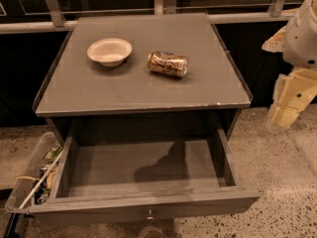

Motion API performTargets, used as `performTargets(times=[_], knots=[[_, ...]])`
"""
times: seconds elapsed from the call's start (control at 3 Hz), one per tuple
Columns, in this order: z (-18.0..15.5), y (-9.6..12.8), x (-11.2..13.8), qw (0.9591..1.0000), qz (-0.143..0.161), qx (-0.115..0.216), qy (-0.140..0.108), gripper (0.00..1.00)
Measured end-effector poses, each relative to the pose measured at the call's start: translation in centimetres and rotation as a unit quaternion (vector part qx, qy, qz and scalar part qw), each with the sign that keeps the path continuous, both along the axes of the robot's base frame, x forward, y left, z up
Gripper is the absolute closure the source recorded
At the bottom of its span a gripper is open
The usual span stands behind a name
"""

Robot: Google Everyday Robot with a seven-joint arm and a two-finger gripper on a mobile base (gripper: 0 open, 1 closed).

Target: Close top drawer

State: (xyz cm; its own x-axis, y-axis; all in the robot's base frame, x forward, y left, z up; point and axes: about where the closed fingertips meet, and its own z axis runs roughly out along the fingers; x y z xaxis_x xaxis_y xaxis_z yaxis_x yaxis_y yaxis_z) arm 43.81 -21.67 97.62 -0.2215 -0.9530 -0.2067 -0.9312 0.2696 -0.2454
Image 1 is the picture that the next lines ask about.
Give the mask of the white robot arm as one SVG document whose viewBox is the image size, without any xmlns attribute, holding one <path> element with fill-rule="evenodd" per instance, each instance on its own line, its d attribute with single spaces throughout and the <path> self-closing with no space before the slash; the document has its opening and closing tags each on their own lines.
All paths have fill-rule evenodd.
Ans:
<svg viewBox="0 0 317 238">
<path fill-rule="evenodd" d="M 292 65 L 289 75 L 278 77 L 268 111 L 271 124 L 289 128 L 317 96 L 317 0 L 305 0 L 262 49 L 282 53 Z"/>
</svg>

